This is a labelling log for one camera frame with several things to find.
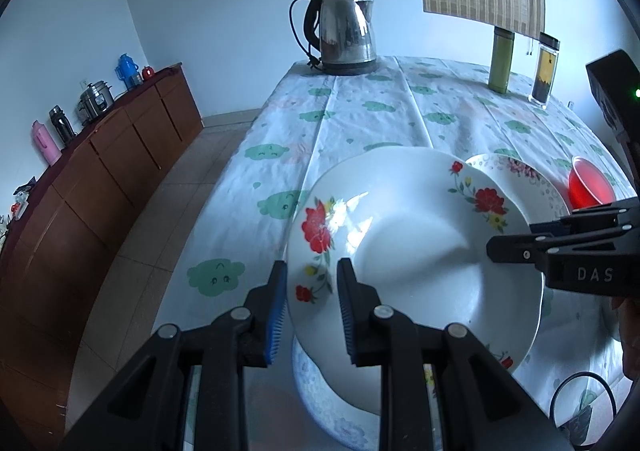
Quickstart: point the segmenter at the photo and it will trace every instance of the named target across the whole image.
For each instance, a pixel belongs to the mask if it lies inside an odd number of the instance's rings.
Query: red cup
[[[569,173],[569,200],[574,209],[610,204],[616,194],[603,172],[582,157],[574,157]]]

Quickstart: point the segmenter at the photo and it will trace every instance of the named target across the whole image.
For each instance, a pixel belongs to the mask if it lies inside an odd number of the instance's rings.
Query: white tablecloth
[[[505,96],[490,91],[487,78],[483,66],[424,58],[382,57],[375,73],[353,77],[323,75],[303,62],[293,65],[200,213],[154,330],[167,322],[181,329],[204,325],[242,304],[247,291],[267,280],[273,260],[283,257],[300,192],[340,161],[386,143],[433,146],[463,160],[485,153],[518,157],[565,198],[571,158],[582,155],[606,173],[618,199],[635,195],[602,143],[571,110],[553,98],[546,110],[531,105],[529,77],[512,74]],[[224,268],[229,279],[213,285],[216,268]],[[300,404],[291,340],[287,318],[274,366],[246,374],[252,449],[342,449]],[[591,370],[611,382],[622,373],[621,363],[620,344],[600,320],[599,298],[547,290],[538,338],[514,376],[546,411],[569,374]],[[566,390],[558,421],[600,391],[586,380]]]

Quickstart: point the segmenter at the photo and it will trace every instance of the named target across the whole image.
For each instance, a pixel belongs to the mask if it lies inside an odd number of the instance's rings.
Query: glass tea bottle
[[[558,53],[560,42],[545,34],[540,33],[540,54],[538,54],[538,69],[536,78],[533,81],[533,89],[529,96],[529,101],[546,108],[546,102],[551,95],[551,87],[556,77],[558,68]]]

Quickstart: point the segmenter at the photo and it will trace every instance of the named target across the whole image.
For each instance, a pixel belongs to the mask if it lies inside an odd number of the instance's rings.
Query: kettle spout
[[[359,6],[362,14],[364,14],[364,19],[368,22],[371,21],[371,11],[373,9],[373,0],[360,0],[356,2]]]

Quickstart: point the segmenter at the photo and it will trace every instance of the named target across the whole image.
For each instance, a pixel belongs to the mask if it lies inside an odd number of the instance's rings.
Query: human hand
[[[634,381],[640,377],[640,300],[614,297],[611,308],[618,309],[620,320],[622,370]]]

